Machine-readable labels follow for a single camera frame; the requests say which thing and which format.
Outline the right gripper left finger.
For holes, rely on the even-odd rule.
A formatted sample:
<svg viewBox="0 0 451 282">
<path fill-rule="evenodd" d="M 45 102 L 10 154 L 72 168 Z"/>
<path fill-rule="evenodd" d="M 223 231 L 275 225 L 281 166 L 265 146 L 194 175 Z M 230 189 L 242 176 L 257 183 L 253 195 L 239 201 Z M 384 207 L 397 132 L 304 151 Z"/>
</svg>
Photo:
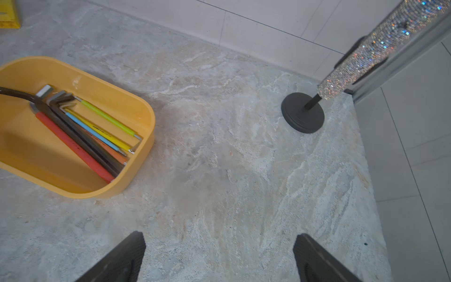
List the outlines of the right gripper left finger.
<svg viewBox="0 0 451 282">
<path fill-rule="evenodd" d="M 143 233 L 132 232 L 77 282 L 137 282 L 146 243 Z"/>
</svg>

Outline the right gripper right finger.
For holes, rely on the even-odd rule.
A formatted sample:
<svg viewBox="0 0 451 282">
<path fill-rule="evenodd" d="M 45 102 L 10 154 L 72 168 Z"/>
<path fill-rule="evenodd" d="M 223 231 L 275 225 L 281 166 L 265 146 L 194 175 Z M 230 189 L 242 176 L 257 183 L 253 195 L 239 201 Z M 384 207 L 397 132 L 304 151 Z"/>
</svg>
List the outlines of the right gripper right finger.
<svg viewBox="0 0 451 282">
<path fill-rule="evenodd" d="M 293 253 L 302 282 L 361 281 L 306 233 L 297 236 Z"/>
</svg>

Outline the red hex key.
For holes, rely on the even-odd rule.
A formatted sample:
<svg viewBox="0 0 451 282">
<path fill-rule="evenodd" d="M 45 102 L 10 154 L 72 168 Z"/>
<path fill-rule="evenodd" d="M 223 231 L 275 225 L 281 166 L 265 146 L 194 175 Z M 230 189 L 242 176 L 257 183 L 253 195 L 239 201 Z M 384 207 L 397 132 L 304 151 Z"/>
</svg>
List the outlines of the red hex key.
<svg viewBox="0 0 451 282">
<path fill-rule="evenodd" d="M 54 135 L 56 135 L 71 151 L 84 161 L 106 183 L 115 179 L 101 164 L 99 164 L 88 152 L 80 147 L 69 135 L 67 135 L 53 120 L 40 111 L 34 103 L 31 108 L 37 119 L 41 121 Z"/>
</svg>

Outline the green hex key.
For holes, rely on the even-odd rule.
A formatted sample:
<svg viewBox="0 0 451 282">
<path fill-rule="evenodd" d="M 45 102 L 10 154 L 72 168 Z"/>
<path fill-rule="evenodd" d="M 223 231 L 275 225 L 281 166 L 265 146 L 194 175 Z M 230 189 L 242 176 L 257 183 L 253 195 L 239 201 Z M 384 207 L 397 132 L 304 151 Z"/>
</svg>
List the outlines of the green hex key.
<svg viewBox="0 0 451 282">
<path fill-rule="evenodd" d="M 142 140 L 142 137 L 139 136 L 133 129 L 129 128 L 128 126 L 126 126 L 122 122 L 118 121 L 117 119 L 115 119 L 114 117 L 110 116 L 109 114 L 107 114 L 103 110 L 99 109 L 94 104 L 92 104 L 92 103 L 88 102 L 87 100 L 82 99 L 82 98 L 80 98 L 78 96 L 74 96 L 74 98 L 77 101 L 79 101 L 81 104 L 86 106 L 89 110 L 91 110 L 91 111 L 95 112 L 95 114 L 103 117 L 104 119 L 106 119 L 107 121 L 109 121 L 110 123 L 112 123 L 113 125 L 118 127 L 119 129 L 121 129 L 124 132 L 126 132 L 128 135 L 133 136 L 133 137 L 137 138 L 140 141 Z"/>
</svg>

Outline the long black hex key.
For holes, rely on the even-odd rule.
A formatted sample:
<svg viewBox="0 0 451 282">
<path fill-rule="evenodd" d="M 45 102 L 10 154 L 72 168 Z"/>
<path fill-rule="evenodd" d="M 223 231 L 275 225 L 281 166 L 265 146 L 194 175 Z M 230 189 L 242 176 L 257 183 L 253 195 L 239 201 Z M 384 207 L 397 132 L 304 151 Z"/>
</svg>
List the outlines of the long black hex key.
<svg viewBox="0 0 451 282">
<path fill-rule="evenodd" d="M 70 125 L 70 119 L 66 115 L 58 115 L 42 98 L 4 87 L 1 88 L 1 94 L 30 101 L 32 107 L 37 109 L 37 119 L 105 182 L 110 183 L 119 175 L 122 170 L 120 163 L 76 126 Z"/>
</svg>

